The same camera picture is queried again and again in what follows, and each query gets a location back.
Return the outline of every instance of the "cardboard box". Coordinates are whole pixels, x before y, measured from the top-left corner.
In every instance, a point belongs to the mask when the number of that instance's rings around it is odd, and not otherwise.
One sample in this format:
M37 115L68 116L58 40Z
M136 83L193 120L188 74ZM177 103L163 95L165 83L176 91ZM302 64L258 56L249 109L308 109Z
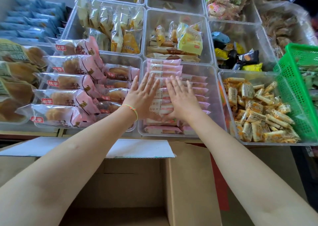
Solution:
M36 138L0 155L41 156L64 140ZM180 142L119 139L60 224L91 225L221 226L210 152Z

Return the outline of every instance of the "finger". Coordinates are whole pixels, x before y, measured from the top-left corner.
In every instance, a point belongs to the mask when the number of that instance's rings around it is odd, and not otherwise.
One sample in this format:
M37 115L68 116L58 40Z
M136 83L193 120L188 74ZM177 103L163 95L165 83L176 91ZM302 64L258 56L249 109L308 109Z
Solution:
M152 113L152 112L149 112L147 118L151 119L151 120L155 120L155 121L161 121L162 120L162 117L160 115L157 115L157 114Z
M149 76L149 79L147 81L147 84L146 84L146 87L144 89L144 91L149 94L149 91L150 89L152 88L153 86L153 82L154 82L154 78L155 78L155 74L154 73L151 73L150 76Z
M187 80L188 93L194 95L192 85L189 80Z
M133 79L133 83L131 84L130 90L136 91L138 89L138 75Z
M180 89L180 87L179 87L179 85L178 85L178 82L177 82L177 80L176 80L172 75L170 76L170 80L171 80L171 83L172 83L172 85L173 85L173 88L174 88L174 90L175 90L175 92L176 92L176 95L179 94L179 93L181 93L181 89Z
M151 99L154 98L154 96L159 88L159 84L160 84L160 80L156 79L156 81L155 81L154 85L152 86L150 93L149 93Z
M174 112L172 112L171 114L169 114L169 115L165 115L163 118L162 118L162 120L161 120L161 122L167 122L167 121L169 121L169 120L174 120L176 117L175 117L175 114L174 114Z
M171 84L171 81L169 79L166 79L166 85L167 85L167 89L168 89L168 93L169 93L169 96L171 98L173 98L174 96L176 96L176 92Z
M141 81L138 91L143 91L145 89L148 78L149 78L149 73L147 72Z
M181 79L179 78L179 76L176 76L176 80L177 80L177 83L178 83L178 85L179 85L179 87L180 87L180 90L181 90L182 92L185 92L185 86L182 84L182 81L181 81Z

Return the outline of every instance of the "cardboard flap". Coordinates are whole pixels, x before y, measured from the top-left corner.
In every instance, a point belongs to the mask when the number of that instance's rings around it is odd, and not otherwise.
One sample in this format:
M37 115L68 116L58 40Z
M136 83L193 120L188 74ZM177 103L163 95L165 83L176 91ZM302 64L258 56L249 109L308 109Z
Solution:
M170 225L221 226L209 150L182 142L170 146L177 155L168 159L167 165L170 181L167 186L171 192L168 200L172 204L172 209L168 209Z
M38 137L0 152L0 156L41 157L67 138ZM166 140L118 139L105 158L171 158Z

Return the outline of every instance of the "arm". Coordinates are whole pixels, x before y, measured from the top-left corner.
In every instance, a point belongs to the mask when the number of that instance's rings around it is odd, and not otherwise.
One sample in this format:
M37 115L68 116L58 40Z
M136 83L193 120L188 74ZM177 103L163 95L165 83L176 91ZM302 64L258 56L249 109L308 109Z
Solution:
M158 119L149 106L159 80L138 78L123 102L136 108L139 119ZM110 148L136 120L129 107L72 136L0 188L1 225L57 226L66 210L97 170Z
M175 117L187 121L196 131L253 223L317 225L318 214L266 164L211 120L187 84L185 88L179 78L167 81L174 105L167 120Z

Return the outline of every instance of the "brown cardboard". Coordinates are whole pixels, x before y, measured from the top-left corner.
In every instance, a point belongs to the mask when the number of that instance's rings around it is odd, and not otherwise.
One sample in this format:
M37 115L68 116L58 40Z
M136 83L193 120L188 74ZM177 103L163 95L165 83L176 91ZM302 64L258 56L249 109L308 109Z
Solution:
M170 146L177 157L105 159L60 225L221 226L208 149Z

